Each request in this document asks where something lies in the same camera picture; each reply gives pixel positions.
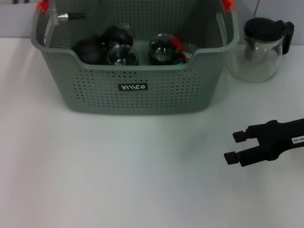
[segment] red object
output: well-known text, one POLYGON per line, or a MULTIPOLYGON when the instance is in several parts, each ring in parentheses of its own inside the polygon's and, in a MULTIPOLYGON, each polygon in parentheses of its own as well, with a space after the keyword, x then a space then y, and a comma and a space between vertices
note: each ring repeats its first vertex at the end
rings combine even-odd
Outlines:
POLYGON ((183 45, 182 45, 182 43, 181 43, 181 41, 178 37, 176 37, 176 40, 172 41, 172 44, 176 47, 177 47, 177 44, 179 44, 179 52, 183 51, 184 47, 183 47, 183 45))
POLYGON ((232 7, 233 11, 236 11, 236 6, 233 0, 222 0, 226 13, 230 13, 229 6, 232 7))
POLYGON ((48 8, 49 8, 49 1, 38 2, 37 6, 36 6, 36 12, 39 12, 40 7, 43 8, 42 14, 45 14, 48 11, 48 8))

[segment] white table surface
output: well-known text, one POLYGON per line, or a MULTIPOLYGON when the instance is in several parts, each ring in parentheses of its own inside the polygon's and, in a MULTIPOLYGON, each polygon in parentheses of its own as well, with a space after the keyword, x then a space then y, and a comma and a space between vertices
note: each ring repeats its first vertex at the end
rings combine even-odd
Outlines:
POLYGON ((1 228, 303 227, 304 149, 242 168, 233 132, 304 118, 304 47, 264 83, 223 74, 193 114, 69 110, 29 39, 0 39, 1 228))

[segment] teapot lid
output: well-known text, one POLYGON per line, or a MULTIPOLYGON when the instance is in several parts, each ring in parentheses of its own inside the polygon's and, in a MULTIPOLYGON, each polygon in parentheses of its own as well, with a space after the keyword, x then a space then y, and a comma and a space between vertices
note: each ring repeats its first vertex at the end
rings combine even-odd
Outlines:
POLYGON ((275 42, 285 36, 285 23, 267 18, 252 18, 245 24, 244 32, 249 38, 264 42, 275 42))

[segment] black teapot lid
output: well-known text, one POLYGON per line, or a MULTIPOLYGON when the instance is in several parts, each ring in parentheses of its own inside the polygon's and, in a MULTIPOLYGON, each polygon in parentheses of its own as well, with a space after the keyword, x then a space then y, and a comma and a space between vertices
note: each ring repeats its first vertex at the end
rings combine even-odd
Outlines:
POLYGON ((275 42, 285 36, 286 24, 279 20, 252 18, 245 24, 244 32, 249 38, 264 42, 275 42))

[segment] white label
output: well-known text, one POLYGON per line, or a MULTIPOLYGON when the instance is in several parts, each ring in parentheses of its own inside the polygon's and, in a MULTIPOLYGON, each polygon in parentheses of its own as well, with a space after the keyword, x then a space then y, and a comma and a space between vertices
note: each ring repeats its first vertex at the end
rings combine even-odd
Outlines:
POLYGON ((293 138, 291 140, 293 141, 294 144, 304 143, 304 136, 296 137, 296 138, 293 138))

